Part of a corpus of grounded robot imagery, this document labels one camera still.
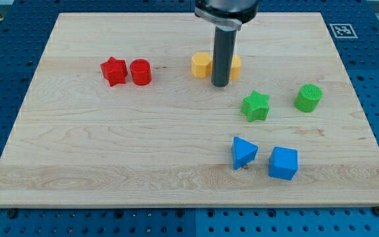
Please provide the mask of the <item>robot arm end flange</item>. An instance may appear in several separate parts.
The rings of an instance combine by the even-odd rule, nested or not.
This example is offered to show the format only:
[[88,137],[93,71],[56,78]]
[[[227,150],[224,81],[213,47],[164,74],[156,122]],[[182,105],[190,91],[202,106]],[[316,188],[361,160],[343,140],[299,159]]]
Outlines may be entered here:
[[195,15],[223,30],[240,31],[258,8],[259,0],[195,0]]

